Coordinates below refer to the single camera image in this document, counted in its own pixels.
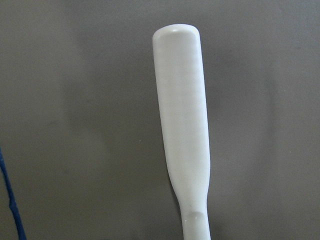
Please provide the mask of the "white hand brush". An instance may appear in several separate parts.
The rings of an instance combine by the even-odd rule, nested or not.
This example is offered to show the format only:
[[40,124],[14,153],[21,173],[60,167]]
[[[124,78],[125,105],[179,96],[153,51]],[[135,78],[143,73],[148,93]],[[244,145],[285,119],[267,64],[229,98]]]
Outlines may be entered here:
[[200,33],[172,24],[158,29],[152,44],[165,159],[183,238],[208,240],[211,160]]

